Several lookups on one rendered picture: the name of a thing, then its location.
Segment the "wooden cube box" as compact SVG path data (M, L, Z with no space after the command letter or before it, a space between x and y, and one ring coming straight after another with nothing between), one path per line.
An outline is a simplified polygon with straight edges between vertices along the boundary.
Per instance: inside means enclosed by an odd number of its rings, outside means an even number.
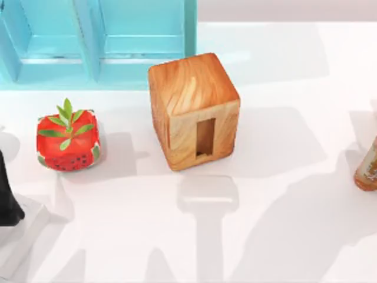
M212 52L148 70L153 127L173 171L233 153L240 96Z

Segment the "light blue rack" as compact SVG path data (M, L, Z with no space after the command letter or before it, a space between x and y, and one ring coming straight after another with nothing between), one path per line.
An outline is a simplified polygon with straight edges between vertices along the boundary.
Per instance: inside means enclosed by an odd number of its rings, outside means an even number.
M197 49L197 0L0 0L0 90L145 90Z

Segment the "red watermelon plant pot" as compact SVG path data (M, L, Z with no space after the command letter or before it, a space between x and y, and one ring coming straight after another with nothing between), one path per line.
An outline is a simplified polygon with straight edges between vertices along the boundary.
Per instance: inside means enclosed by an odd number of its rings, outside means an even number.
M74 110L68 98L57 114L37 125L37 157L41 165L60 172L89 168L101 157L100 132L91 109Z

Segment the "orange bottle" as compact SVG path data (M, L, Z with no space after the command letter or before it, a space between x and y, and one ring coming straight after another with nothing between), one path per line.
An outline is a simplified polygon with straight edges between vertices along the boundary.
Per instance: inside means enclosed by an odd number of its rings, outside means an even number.
M353 180L361 190L377 191L377 137L355 171Z

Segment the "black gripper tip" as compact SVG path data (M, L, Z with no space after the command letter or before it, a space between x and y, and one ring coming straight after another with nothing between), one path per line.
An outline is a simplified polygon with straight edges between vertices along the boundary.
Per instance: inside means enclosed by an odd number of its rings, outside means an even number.
M16 226L24 218L25 212L12 193L6 173L4 155L0 150L0 227Z

